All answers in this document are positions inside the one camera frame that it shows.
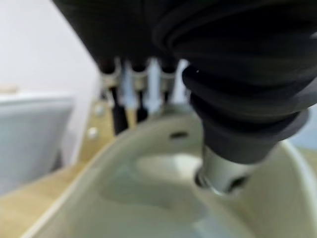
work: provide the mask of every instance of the metal nozzle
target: metal nozzle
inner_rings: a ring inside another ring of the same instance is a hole
[[[231,193],[244,185],[257,166],[229,161],[204,146],[203,166],[197,179],[202,187],[210,187],[218,193]]]

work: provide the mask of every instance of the wooden surface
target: wooden surface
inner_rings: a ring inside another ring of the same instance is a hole
[[[98,111],[102,107],[105,108],[105,111],[98,115],[96,110]],[[130,127],[134,127],[134,112],[127,111],[127,116]],[[89,139],[85,135],[79,162],[75,166],[57,171],[0,198],[0,238],[21,237],[61,196],[93,156],[114,140],[112,114],[104,102],[96,102],[92,105],[87,129],[91,127],[98,130],[98,136],[95,139]],[[301,151],[317,172],[317,154],[305,149]]]

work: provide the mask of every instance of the white ceramic toilet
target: white ceramic toilet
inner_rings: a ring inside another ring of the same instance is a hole
[[[25,238],[317,238],[317,180],[290,143],[231,196],[195,184],[201,146],[192,112],[124,132]]]

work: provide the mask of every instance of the silver metal fitting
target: silver metal fitting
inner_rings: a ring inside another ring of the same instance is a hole
[[[144,99],[148,97],[147,92],[148,92],[149,65],[147,65],[144,71],[137,72],[132,69],[130,62],[127,62],[127,70],[131,76],[134,94],[137,100],[137,107],[139,107],[142,104],[142,102],[140,102],[139,95],[137,95],[137,92],[142,92]]]
[[[114,87],[119,87],[121,84],[121,63],[119,58],[114,59],[115,69],[113,73],[103,73],[102,74],[102,82],[103,88],[109,89]]]
[[[135,72],[129,67],[131,78],[133,82],[133,88],[135,91],[146,91],[148,89],[148,68],[142,72]]]
[[[160,96],[161,100],[164,101],[164,93],[168,93],[169,96],[173,93],[175,85],[175,72],[165,73],[160,72]]]
[[[122,82],[122,67],[119,58],[114,59],[115,69],[113,73],[102,73],[101,80],[103,83],[103,92],[106,96],[106,101],[109,107],[113,108],[115,101],[112,88],[116,90],[117,102],[119,105],[124,104],[123,92],[121,89]]]
[[[203,187],[210,187],[221,194],[241,189],[244,182],[258,167],[258,164],[238,164],[217,155],[204,146],[203,166],[198,172],[198,180]]]

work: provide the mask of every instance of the white wall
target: white wall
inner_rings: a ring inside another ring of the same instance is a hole
[[[0,1],[0,85],[21,91],[70,91],[76,100],[62,152],[74,162],[98,70],[83,44],[49,0]]]

